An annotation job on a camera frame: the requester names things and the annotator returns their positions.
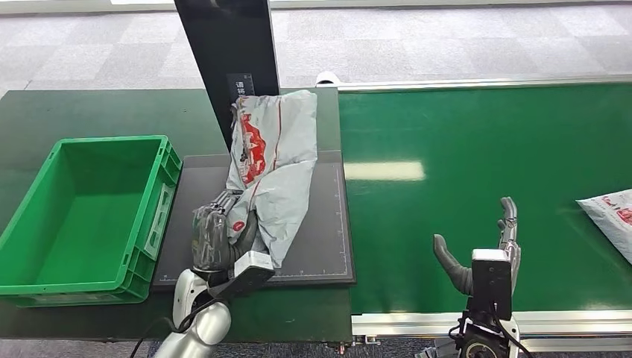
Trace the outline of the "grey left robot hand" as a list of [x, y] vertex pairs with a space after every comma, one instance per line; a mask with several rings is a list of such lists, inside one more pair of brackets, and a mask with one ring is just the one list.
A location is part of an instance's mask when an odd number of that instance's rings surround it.
[[227, 214], [240, 199], [241, 190], [225, 189], [211, 203], [193, 211], [193, 270], [200, 273], [227, 271], [253, 247], [258, 229], [256, 211], [247, 214], [244, 227], [237, 230], [234, 243], [229, 241]]

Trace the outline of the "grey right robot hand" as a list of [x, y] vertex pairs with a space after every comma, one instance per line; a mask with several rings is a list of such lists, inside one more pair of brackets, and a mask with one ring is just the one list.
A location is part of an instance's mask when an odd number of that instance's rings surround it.
[[[521, 248], [517, 243], [518, 211], [511, 197], [500, 199], [504, 216], [497, 221], [500, 229], [499, 250], [503, 250], [511, 264], [511, 293], [514, 293], [521, 261]], [[434, 234], [432, 239], [433, 252], [443, 270], [448, 275], [452, 285], [464, 295], [473, 294], [472, 269], [461, 265], [447, 248], [446, 240], [440, 234]]]

